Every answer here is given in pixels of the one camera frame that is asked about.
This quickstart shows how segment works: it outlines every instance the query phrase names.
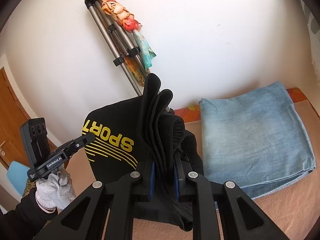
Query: gloved hand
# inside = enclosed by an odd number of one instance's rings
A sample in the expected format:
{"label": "gloved hand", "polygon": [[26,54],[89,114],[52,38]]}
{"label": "gloved hand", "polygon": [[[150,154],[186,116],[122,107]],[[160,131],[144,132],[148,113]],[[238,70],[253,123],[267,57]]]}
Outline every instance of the gloved hand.
{"label": "gloved hand", "polygon": [[48,211],[55,207],[63,210],[76,198],[70,174],[62,166],[57,175],[50,173],[48,179],[38,179],[36,187],[36,200]]}

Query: folded blue cloth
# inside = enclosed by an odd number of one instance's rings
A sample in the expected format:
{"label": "folded blue cloth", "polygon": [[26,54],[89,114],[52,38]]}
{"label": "folded blue cloth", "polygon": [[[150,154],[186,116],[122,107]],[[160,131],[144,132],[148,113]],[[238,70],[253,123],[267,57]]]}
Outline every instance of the folded blue cloth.
{"label": "folded blue cloth", "polygon": [[210,181],[234,181],[257,198],[316,167],[307,131],[280,82],[199,104],[204,175]]}

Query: round metal rivet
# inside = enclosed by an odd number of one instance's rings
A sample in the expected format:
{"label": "round metal rivet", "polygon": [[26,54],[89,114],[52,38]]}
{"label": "round metal rivet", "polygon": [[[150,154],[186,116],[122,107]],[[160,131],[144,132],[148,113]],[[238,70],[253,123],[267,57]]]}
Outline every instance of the round metal rivet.
{"label": "round metal rivet", "polygon": [[102,187],[102,182],[101,181],[95,181],[94,183],[92,183],[92,187],[100,188],[100,187]]}
{"label": "round metal rivet", "polygon": [[140,172],[138,172],[138,171],[133,171],[133,172],[130,173],[130,176],[131,176],[132,178],[138,178],[138,177],[140,177]]}
{"label": "round metal rivet", "polygon": [[226,182],[226,187],[228,188],[234,188],[236,186],[236,184],[232,181],[227,181]]}
{"label": "round metal rivet", "polygon": [[196,173],[195,171],[190,171],[190,172],[188,173],[188,176],[189,176],[190,178],[195,179],[196,177],[198,177],[198,173]]}

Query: wooden door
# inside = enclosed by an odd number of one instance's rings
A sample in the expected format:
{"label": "wooden door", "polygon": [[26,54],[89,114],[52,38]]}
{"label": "wooden door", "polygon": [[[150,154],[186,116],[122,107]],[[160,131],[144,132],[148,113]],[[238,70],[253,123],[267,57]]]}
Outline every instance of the wooden door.
{"label": "wooden door", "polygon": [[[0,144],[4,142],[0,161],[6,168],[12,161],[30,166],[20,135],[20,126],[28,119],[30,117],[13,92],[4,68],[0,69]],[[49,145],[51,151],[56,148],[50,141]]]}

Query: black sleeve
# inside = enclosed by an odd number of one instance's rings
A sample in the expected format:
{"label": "black sleeve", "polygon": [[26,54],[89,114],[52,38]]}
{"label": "black sleeve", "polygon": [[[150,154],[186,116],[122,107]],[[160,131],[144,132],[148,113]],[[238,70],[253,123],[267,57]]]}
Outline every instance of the black sleeve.
{"label": "black sleeve", "polygon": [[21,199],[15,210],[0,211],[0,238],[5,240],[31,240],[57,214],[44,212],[36,202],[36,188]]}

